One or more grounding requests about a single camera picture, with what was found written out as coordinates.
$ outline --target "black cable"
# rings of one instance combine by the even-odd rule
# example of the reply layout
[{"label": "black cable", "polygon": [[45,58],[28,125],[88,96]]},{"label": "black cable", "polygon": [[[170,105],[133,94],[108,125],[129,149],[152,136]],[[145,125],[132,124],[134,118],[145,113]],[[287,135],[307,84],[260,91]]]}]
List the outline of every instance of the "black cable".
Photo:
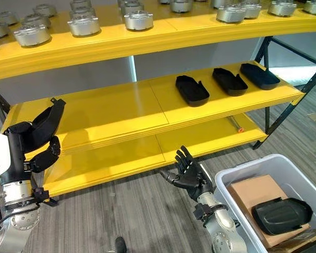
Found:
[{"label": "black cable", "polygon": [[8,219],[8,218],[10,218],[10,217],[12,217],[12,216],[14,216],[14,215],[21,215],[21,214],[23,214],[23,213],[32,212],[32,211],[35,211],[35,210],[39,209],[39,208],[40,208],[40,204],[39,204],[39,203],[35,203],[35,204],[37,205],[35,208],[28,209],[28,210],[24,210],[24,211],[20,211],[20,212],[14,212],[14,213],[11,213],[11,214],[5,216],[4,218],[2,218],[2,219],[0,220],[0,224],[1,224],[2,222],[4,222],[6,219]]}]

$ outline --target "yellow shelving unit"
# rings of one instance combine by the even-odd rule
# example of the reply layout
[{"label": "yellow shelving unit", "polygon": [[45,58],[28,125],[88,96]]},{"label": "yellow shelving unit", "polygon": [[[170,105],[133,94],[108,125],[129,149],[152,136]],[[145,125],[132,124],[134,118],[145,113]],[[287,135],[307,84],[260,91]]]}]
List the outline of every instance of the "yellow shelving unit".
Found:
[{"label": "yellow shelving unit", "polygon": [[[237,74],[240,66],[241,63],[236,63],[221,67]],[[58,96],[67,103],[56,133],[61,143],[61,155],[293,102],[303,95],[284,80],[276,89],[260,90],[241,74],[249,88],[243,96],[231,97],[221,90],[212,77],[212,71],[210,68],[178,74],[201,80],[210,93],[207,104],[197,108],[189,107],[181,98],[175,87],[177,74]],[[33,120],[50,105],[50,99],[40,99],[12,106],[2,131],[21,121]],[[30,159],[45,148],[26,157]]]},{"label": "yellow shelving unit", "polygon": [[222,118],[60,157],[46,170],[44,188],[54,197],[165,166],[174,162],[181,145],[197,157],[266,137],[245,114],[235,118],[244,126],[243,133]]},{"label": "yellow shelving unit", "polygon": [[67,21],[69,14],[51,18],[51,41],[22,48],[12,35],[0,39],[0,79],[50,70],[58,67],[114,59],[129,55],[159,52],[188,46],[240,40],[269,35],[316,32],[316,16],[302,11],[291,17],[276,17],[266,12],[263,1],[259,18],[241,24],[225,24],[215,19],[216,10],[209,3],[193,3],[190,13],[176,14],[168,5],[144,1],[145,9],[154,14],[154,27],[144,32],[128,31],[117,5],[95,6],[102,31],[90,37],[75,38]]},{"label": "yellow shelving unit", "polygon": [[[237,74],[240,66],[221,67]],[[263,141],[267,135],[244,112],[297,103],[303,96],[283,80],[273,90],[260,90],[240,73],[249,88],[243,96],[231,97],[214,81],[212,71],[178,74],[201,80],[210,93],[209,101],[197,108],[181,98],[175,87],[178,75],[59,96],[67,103],[56,133],[61,155],[45,171],[45,189],[58,196],[171,164],[181,145],[200,156]],[[33,120],[50,105],[50,99],[40,99],[12,106],[2,131]],[[243,133],[226,118],[230,115],[244,127]],[[27,154],[27,160],[45,148]]]}]

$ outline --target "floor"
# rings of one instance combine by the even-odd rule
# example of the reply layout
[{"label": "floor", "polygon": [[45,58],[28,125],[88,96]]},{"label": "floor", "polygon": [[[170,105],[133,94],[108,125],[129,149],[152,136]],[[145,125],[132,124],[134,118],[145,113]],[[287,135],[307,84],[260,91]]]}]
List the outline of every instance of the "floor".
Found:
[{"label": "floor", "polygon": [[[274,106],[276,117],[285,105]],[[258,150],[249,144],[202,157],[211,176],[272,153],[293,161],[316,185],[316,87]],[[250,113],[263,125],[263,110]],[[102,253],[123,236],[130,253],[210,253],[211,239],[193,217],[195,203],[156,171],[105,183],[42,206],[42,218],[25,253]]]}]

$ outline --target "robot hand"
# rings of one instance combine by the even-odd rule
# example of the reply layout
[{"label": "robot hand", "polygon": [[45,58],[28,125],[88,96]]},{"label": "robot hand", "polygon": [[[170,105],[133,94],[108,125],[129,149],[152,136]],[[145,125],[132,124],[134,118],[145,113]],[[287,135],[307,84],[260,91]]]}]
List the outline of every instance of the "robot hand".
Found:
[{"label": "robot hand", "polygon": [[[39,223],[40,203],[49,198],[43,188],[32,188],[32,172],[42,172],[58,160],[60,142],[55,132],[65,102],[51,99],[50,106],[32,122],[10,126],[0,134],[0,184],[5,211],[0,208],[0,253],[21,253],[32,229]],[[25,154],[49,143],[30,161]]]},{"label": "robot hand", "polygon": [[175,163],[179,174],[163,169],[160,174],[169,183],[186,189],[190,198],[198,204],[193,212],[203,222],[212,237],[212,252],[246,253],[246,244],[236,231],[235,223],[228,214],[227,206],[216,201],[209,174],[197,163],[187,148],[177,150]]},{"label": "robot hand", "polygon": [[160,174],[165,180],[176,187],[186,189],[190,198],[197,201],[197,198],[205,193],[213,193],[213,184],[207,172],[194,160],[185,146],[177,150],[175,166],[179,174],[168,172],[166,169],[160,170]]}]

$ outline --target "gray plastic bin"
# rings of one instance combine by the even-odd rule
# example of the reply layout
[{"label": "gray plastic bin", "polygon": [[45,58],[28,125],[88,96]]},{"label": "gray plastic bin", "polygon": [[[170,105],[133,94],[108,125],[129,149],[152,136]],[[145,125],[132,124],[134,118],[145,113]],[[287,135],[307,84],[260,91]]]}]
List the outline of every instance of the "gray plastic bin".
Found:
[{"label": "gray plastic bin", "polygon": [[267,253],[267,250],[228,192],[227,187],[233,182],[267,174],[275,180],[288,197],[304,200],[311,206],[314,214],[309,224],[311,229],[316,229],[316,187],[285,156],[271,154],[235,168],[220,171],[215,176],[214,196],[219,201],[226,203],[230,214],[240,222],[238,233],[245,240],[248,253]]}]

